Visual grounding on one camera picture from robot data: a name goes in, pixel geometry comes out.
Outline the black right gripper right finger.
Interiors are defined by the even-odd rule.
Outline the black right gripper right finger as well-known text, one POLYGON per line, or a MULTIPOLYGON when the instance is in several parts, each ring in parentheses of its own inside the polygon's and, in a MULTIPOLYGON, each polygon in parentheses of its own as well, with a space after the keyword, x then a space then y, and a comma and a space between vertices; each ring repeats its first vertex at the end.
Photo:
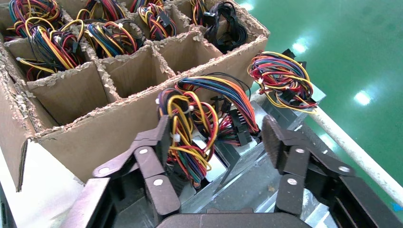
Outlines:
POLYGON ((271 115, 262 119, 262 140, 273 167, 282 176, 275 212, 300 216, 304 190, 328 201, 342 176, 354 176, 354 169, 322 153, 302 133, 283 129, 271 115))

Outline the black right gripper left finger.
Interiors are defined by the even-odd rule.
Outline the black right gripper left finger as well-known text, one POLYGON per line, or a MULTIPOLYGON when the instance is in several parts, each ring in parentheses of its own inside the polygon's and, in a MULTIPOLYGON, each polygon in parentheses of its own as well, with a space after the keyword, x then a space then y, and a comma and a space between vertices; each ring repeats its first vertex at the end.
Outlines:
POLYGON ((170 117, 163 115, 155 128, 138 133, 129 149, 93 170, 95 179, 109 180, 107 189, 118 205, 146 196, 158 218, 179 212, 166 172, 171 126, 170 117))

